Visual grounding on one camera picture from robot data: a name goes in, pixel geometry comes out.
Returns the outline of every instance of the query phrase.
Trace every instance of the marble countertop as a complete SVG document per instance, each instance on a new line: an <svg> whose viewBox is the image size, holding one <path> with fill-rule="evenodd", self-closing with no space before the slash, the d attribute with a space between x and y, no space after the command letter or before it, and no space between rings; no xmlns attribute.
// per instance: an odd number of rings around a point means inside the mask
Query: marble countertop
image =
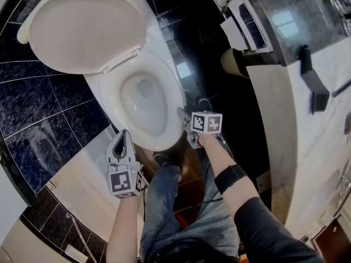
<svg viewBox="0 0 351 263"><path fill-rule="evenodd" d="M296 62L302 45L312 53L345 38L330 0L249 0L282 65Z"/></svg>
<svg viewBox="0 0 351 263"><path fill-rule="evenodd" d="M312 55L313 67L330 92L351 79L350 55L351 38ZM351 88L330 97L325 112L313 115L300 63L247 68L267 138L272 211L296 237L321 217L345 166L351 170L351 135L344 134Z"/></svg>

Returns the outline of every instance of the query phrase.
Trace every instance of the person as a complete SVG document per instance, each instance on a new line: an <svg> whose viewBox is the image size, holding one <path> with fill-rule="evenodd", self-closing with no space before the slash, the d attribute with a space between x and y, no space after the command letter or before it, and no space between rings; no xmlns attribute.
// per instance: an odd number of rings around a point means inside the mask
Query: person
<svg viewBox="0 0 351 263"><path fill-rule="evenodd" d="M173 212L182 168L167 155L154 157L161 169L148 188L139 251L143 263L240 262L240 241L250 263L324 262L273 217L214 135L199 134L199 142L205 197L197 220L183 230ZM121 200L107 263L136 262L137 213L137 197Z"/></svg>

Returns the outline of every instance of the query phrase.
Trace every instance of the black armband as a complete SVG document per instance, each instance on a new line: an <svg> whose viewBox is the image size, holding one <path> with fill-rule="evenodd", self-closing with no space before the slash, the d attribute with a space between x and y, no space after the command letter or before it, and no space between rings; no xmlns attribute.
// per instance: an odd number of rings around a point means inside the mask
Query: black armband
<svg viewBox="0 0 351 263"><path fill-rule="evenodd" d="M247 176L247 174L241 166L238 164L230 165L214 179L214 183L219 193L222 195L229 187L232 187L234 183L245 176Z"/></svg>

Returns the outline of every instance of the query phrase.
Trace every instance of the white toilet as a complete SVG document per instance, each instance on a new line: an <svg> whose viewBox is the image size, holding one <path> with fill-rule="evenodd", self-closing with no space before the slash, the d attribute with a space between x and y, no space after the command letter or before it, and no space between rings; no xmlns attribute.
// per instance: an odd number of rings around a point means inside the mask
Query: white toilet
<svg viewBox="0 0 351 263"><path fill-rule="evenodd" d="M135 144L162 151L179 140L184 92L146 0L48 0L33 18L29 41L47 66L83 74Z"/></svg>

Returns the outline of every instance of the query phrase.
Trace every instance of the leg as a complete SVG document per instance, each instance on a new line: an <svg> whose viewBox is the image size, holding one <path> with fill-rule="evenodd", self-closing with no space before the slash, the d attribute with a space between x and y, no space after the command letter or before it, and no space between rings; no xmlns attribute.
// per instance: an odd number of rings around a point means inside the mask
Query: leg
<svg viewBox="0 0 351 263"><path fill-rule="evenodd" d="M204 202L221 198L222 195L214 183L214 175L205 149L197 151L203 179L205 182ZM199 238L210 244L215 250L227 256L237 256L240 239L224 201L205 203L201 206L199 217L184 231L177 233L176 238Z"/></svg>
<svg viewBox="0 0 351 263"><path fill-rule="evenodd" d="M173 207L181 174L178 166L164 162L150 183L139 252L143 261L145 257L169 245L174 234L180 231Z"/></svg>

